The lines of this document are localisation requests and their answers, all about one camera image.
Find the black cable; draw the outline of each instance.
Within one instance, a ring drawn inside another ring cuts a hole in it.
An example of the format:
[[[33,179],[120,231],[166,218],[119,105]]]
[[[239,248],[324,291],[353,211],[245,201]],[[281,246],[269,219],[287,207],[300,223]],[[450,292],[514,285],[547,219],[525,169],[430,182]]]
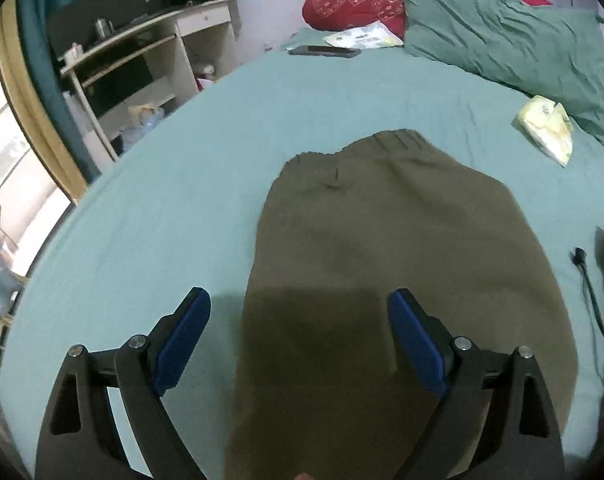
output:
[[[591,305],[593,307],[593,314],[595,315],[595,323],[598,324],[598,328],[600,329],[600,332],[602,332],[602,337],[604,338],[604,322],[602,321],[602,313],[600,311],[600,306],[598,305],[598,298],[595,297],[595,290],[593,290],[589,273],[586,269],[586,251],[580,247],[576,247],[575,253],[573,254],[571,260],[584,275],[586,287],[589,291],[589,296],[591,297]]]

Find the desk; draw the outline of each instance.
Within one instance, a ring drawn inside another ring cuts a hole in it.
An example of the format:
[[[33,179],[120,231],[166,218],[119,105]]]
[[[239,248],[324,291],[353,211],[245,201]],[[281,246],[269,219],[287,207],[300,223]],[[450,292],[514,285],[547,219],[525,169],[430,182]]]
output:
[[[88,114],[105,150],[106,160],[118,159],[110,142],[117,136],[118,130],[128,123],[128,107],[151,101],[161,106],[170,100],[175,100],[179,106],[197,95],[197,82],[191,69],[189,52],[197,56],[197,60],[213,64],[216,78],[227,75],[237,66],[235,35],[228,8],[231,1],[234,0],[214,0],[137,23],[102,41],[60,70],[62,77],[70,79]],[[131,54],[80,81],[77,70],[88,60],[97,59],[111,47],[131,38],[144,38],[144,43]],[[100,78],[139,56],[146,60],[153,82],[98,118],[86,92]]]

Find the desk drawer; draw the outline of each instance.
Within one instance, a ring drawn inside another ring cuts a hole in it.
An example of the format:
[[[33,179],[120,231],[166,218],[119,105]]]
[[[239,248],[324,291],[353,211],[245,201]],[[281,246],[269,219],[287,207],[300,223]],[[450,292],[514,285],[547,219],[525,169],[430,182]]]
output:
[[[179,35],[184,37],[198,30],[230,22],[231,14],[226,4],[204,7],[203,9],[191,10],[177,20]]]

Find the bed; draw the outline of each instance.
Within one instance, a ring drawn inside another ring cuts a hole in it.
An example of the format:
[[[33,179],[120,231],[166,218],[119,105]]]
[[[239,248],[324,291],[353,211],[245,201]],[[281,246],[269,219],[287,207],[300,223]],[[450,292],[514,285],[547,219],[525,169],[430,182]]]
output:
[[[303,29],[288,46],[322,44],[323,35]],[[575,246],[586,249],[604,298],[596,258],[604,147],[578,128],[572,160],[561,168],[512,125],[527,99],[390,48],[354,59],[276,50],[188,102],[89,189],[22,297],[0,402],[27,469],[34,471],[42,416],[67,349],[120,346],[172,312],[191,286],[201,286],[212,298],[211,320],[163,402],[207,477],[223,478],[243,294],[269,187],[300,152],[335,152],[396,128],[415,129],[460,163],[500,180],[520,204],[559,282],[578,349],[564,452],[587,456],[604,392],[604,340],[569,255]],[[121,400],[115,392],[111,399],[131,465],[147,472]]]

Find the plastic bag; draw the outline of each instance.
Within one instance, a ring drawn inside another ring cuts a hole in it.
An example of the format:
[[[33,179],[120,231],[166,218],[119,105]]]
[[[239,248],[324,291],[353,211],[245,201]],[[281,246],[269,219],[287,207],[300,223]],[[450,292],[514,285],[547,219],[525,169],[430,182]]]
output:
[[[324,41],[332,46],[342,48],[384,48],[402,46],[404,42],[378,21],[366,27],[349,28],[336,34],[326,36]]]
[[[135,126],[127,126],[120,130],[122,136],[122,149],[126,153],[133,145],[142,139],[148,132],[157,126],[166,113],[164,108],[155,107],[152,104],[130,107],[128,110],[131,121]]]
[[[518,121],[540,149],[563,168],[573,153],[573,126],[560,103],[536,95],[518,113]]]

